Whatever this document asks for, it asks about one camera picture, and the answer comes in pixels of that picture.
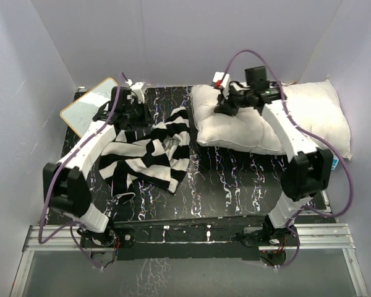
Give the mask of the black white striped pillowcase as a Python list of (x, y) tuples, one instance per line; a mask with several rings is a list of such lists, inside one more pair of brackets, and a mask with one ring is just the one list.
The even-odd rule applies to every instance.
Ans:
[(182, 106), (144, 136), (121, 131), (102, 151), (98, 170), (111, 196), (122, 201), (135, 197), (133, 183), (138, 179), (174, 194), (187, 173), (189, 145), (189, 115)]

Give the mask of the white pillow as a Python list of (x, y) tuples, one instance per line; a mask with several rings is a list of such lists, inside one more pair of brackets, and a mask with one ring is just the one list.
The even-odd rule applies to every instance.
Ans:
[(235, 116), (215, 113), (220, 94), (209, 85), (191, 90), (192, 110), (198, 130), (197, 142), (261, 155), (309, 153), (329, 142), (350, 160), (351, 132), (329, 80), (283, 87), (286, 103), (276, 100), (262, 112), (241, 108)]

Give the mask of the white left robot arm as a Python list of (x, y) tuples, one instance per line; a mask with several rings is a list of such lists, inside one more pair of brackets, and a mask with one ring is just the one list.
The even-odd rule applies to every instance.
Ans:
[(94, 232), (94, 240), (103, 247), (113, 244), (116, 233), (108, 227), (109, 218), (92, 202), (88, 174), (119, 131), (133, 125), (144, 126), (151, 118), (145, 103), (146, 84), (130, 81), (126, 84), (112, 88), (110, 99), (98, 108), (74, 148), (43, 168), (45, 207), (64, 213)]

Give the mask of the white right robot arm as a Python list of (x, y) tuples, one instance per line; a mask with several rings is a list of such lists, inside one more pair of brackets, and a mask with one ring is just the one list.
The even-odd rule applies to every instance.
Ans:
[(276, 246), (294, 230), (294, 220), (312, 197), (327, 188), (333, 154), (320, 148), (290, 120), (282, 86), (268, 82), (245, 87), (239, 82), (213, 83), (220, 91), (215, 112), (234, 116), (239, 108), (252, 107), (271, 126), (288, 159), (281, 176), (282, 193), (273, 210), (265, 217), (262, 230), (254, 236)]

